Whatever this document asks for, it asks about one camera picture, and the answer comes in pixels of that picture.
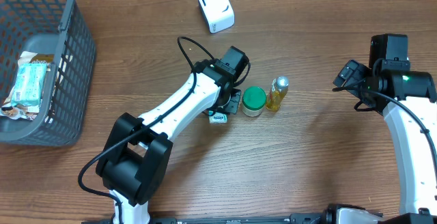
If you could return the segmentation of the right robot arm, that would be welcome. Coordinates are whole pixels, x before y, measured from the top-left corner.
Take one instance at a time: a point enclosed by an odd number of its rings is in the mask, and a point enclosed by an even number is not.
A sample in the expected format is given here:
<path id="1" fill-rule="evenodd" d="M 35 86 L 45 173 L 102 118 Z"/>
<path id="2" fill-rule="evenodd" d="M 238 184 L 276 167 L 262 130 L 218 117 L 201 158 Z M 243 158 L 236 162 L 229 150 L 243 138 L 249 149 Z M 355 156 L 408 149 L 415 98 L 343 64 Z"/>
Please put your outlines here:
<path id="1" fill-rule="evenodd" d="M 355 111 L 374 111 L 389 128 L 399 174 L 399 215 L 386 219 L 362 207 L 330 204 L 319 223 L 436 222 L 436 86 L 430 73 L 410 67 L 408 36 L 384 33 L 371 37 L 367 65 L 351 59 L 333 81 L 334 92 L 358 98 Z"/>

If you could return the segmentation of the brown white snack bag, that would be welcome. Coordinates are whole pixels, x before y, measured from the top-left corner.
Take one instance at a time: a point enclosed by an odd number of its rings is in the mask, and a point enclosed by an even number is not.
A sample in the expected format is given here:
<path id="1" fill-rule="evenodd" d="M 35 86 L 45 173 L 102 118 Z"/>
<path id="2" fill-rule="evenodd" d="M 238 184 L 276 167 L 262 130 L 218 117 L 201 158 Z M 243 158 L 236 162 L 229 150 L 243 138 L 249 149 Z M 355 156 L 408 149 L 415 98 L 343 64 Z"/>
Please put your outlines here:
<path id="1" fill-rule="evenodd" d="M 54 55 L 47 55 L 47 54 L 41 54 L 41 53 L 33 53 L 29 51 L 24 51 L 20 58 L 18 59 L 18 68 L 20 68 L 23 64 L 46 64 L 47 70 L 46 75 L 51 71 L 51 64 L 54 60 Z M 7 117 L 11 120 L 29 120 L 33 121 L 37 115 L 40 112 L 40 107 L 42 104 L 42 99 L 40 106 L 22 106 L 22 105 L 11 105 L 11 99 L 12 94 L 14 91 L 14 85 L 13 84 L 12 90 L 9 94 L 9 96 L 6 98 L 6 100 L 3 102 L 3 106 L 1 107 L 1 117 Z"/>

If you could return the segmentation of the mint green tissue pack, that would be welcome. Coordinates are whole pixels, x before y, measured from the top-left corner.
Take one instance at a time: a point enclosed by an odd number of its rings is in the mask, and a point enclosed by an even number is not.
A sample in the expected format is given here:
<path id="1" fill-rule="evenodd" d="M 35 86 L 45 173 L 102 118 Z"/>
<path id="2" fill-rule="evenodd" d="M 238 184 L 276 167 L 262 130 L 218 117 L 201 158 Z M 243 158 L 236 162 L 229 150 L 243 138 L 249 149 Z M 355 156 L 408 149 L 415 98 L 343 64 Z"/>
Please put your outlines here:
<path id="1" fill-rule="evenodd" d="M 40 106 L 46 70 L 46 64 L 23 64 L 18 69 L 12 106 Z"/>

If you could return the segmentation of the green white can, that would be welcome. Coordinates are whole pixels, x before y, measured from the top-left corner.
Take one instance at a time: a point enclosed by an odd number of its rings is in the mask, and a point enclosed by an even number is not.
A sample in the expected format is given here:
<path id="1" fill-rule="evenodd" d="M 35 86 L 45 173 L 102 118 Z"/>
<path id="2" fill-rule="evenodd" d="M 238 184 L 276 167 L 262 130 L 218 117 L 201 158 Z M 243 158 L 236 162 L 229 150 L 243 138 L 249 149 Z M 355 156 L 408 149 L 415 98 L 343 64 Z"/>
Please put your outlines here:
<path id="1" fill-rule="evenodd" d="M 266 104 L 266 93 L 258 87 L 252 86 L 245 90 L 242 98 L 242 111 L 249 117 L 260 115 Z"/>

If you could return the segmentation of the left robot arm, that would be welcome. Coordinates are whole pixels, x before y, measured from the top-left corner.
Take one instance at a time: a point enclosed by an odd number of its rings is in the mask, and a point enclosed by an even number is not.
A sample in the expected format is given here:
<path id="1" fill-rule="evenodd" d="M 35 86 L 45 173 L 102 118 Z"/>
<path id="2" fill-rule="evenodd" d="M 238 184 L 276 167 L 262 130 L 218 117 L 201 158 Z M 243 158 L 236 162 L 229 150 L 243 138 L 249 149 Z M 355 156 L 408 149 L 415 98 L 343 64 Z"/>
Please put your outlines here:
<path id="1" fill-rule="evenodd" d="M 197 62 L 185 84 L 155 109 L 116 120 L 96 166 L 114 200 L 112 223 L 149 223 L 147 204 L 165 176 L 175 138 L 206 110 L 236 113 L 237 86 L 249 67 L 246 54 L 232 46 L 221 59 Z"/>

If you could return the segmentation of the teal white tissue pack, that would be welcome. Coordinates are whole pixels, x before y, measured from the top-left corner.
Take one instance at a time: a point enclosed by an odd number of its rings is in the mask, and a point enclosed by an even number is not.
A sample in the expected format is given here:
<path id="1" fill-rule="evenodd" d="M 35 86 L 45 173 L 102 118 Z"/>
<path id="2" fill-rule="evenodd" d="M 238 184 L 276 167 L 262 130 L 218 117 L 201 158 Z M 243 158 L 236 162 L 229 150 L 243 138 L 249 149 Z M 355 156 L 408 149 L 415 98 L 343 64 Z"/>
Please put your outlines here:
<path id="1" fill-rule="evenodd" d="M 209 122 L 211 124 L 226 124 L 227 123 L 227 115 L 223 113 L 210 113 L 209 114 Z"/>

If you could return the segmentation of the yellow drink bottle grey cap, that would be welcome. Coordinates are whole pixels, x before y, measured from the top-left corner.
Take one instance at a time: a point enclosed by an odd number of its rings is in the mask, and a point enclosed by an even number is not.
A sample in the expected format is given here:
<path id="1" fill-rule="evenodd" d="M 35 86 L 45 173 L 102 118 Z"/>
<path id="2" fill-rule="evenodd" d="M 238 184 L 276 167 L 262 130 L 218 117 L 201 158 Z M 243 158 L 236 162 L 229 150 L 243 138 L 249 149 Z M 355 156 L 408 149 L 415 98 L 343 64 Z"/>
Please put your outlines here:
<path id="1" fill-rule="evenodd" d="M 272 81 L 272 85 L 267 95 L 266 108 L 270 111 L 278 111 L 281 102 L 289 89 L 289 80 L 286 76 L 279 76 Z"/>

